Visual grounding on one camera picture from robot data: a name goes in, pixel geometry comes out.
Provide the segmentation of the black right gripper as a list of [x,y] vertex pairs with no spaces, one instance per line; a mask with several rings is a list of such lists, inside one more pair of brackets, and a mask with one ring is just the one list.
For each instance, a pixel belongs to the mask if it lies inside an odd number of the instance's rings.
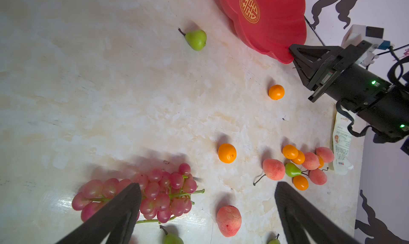
[[392,85],[357,63],[371,46],[367,41],[345,49],[292,44],[289,52],[301,82],[313,91],[308,99],[315,102],[326,94],[359,112],[382,98]]

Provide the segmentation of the purple fake grape bunch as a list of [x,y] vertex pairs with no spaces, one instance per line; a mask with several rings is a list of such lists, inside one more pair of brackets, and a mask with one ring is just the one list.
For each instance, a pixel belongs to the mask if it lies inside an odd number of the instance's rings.
[[138,221],[142,223],[167,223],[187,214],[194,205],[192,195],[205,192],[198,189],[190,165],[182,163],[173,172],[154,168],[148,174],[137,173],[131,179],[90,180],[74,196],[72,208],[81,212],[81,220],[85,222],[133,183],[141,189],[137,216],[143,216],[143,220]]

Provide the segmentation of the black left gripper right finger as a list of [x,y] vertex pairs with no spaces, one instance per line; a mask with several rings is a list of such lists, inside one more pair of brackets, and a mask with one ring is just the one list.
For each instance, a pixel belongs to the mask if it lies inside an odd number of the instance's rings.
[[330,221],[286,182],[278,182],[274,198],[289,244],[356,244],[357,241]]

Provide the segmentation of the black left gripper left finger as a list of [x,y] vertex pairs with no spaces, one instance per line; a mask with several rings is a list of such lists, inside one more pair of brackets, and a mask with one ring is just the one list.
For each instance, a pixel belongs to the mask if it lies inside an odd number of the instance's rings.
[[60,244],[127,244],[136,225],[142,201],[137,183],[132,183],[85,223],[62,238]]

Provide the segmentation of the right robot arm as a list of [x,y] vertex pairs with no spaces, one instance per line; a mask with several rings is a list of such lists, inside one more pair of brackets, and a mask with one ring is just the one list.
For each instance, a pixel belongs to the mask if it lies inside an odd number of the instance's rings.
[[409,88],[396,77],[399,60],[388,72],[388,81],[359,66],[358,59],[369,49],[363,41],[347,48],[293,44],[289,51],[303,85],[313,92],[315,102],[323,94],[336,101],[336,110],[352,120],[352,114],[367,122],[375,133],[374,143],[404,140],[401,150],[409,152]]

